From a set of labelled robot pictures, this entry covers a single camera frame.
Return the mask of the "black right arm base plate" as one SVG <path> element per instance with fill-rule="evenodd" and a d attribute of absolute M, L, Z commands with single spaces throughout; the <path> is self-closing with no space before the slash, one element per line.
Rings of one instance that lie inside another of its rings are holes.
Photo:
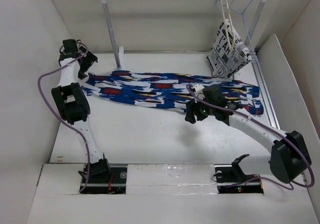
<path fill-rule="evenodd" d="M 245 174 L 240 167 L 240 162 L 248 157 L 244 154 L 236 158 L 231 164 L 215 164 L 215 173 L 211 180 L 217 184 L 218 194 L 263 194 L 261 180 L 256 174 Z"/>

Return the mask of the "blue red white patterned trousers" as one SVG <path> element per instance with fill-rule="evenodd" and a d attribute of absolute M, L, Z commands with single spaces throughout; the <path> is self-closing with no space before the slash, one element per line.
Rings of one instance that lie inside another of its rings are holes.
<path fill-rule="evenodd" d="M 177 73 L 135 73 L 117 70 L 104 75 L 88 74 L 80 82 L 88 96 L 121 104 L 186 112 L 192 99 L 187 84 L 218 85 L 227 101 L 241 104 L 250 114 L 262 115 L 260 88 L 238 80 Z"/>

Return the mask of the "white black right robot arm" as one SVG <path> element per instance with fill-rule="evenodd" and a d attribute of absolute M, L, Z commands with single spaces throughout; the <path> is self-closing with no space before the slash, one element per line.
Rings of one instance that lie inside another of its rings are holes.
<path fill-rule="evenodd" d="M 282 183 L 292 183 L 304 171 L 311 176 L 308 187 L 313 186 L 315 178 L 311 168 L 311 158 L 303 136 L 297 132 L 286 132 L 259 122 L 252 115 L 246 114 L 242 106 L 234 101 L 228 102 L 219 86 L 188 84 L 192 100 L 186 103 L 185 120 L 191 124 L 203 121 L 209 116 L 229 127 L 246 134 L 262 145 L 269 153 L 265 159 L 240 163 L 242 155 L 233 162 L 231 175 L 235 180 L 243 181 L 256 167 L 261 174 L 272 174 Z"/>

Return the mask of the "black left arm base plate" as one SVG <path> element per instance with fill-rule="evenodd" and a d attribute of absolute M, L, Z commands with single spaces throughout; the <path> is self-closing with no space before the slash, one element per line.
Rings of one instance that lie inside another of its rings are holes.
<path fill-rule="evenodd" d="M 111 165 L 109 177 L 90 178 L 81 194 L 125 194 L 127 165 Z"/>

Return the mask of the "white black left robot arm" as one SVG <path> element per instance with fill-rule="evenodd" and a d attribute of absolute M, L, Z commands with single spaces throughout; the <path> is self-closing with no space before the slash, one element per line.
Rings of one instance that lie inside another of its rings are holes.
<path fill-rule="evenodd" d="M 79 80 L 97 62 L 80 41 L 63 40 L 59 64 L 62 67 L 58 86 L 51 90 L 61 119 L 74 129 L 87 157 L 87 164 L 79 174 L 90 183 L 107 183 L 112 171 L 104 153 L 99 150 L 89 123 L 90 105 Z"/>

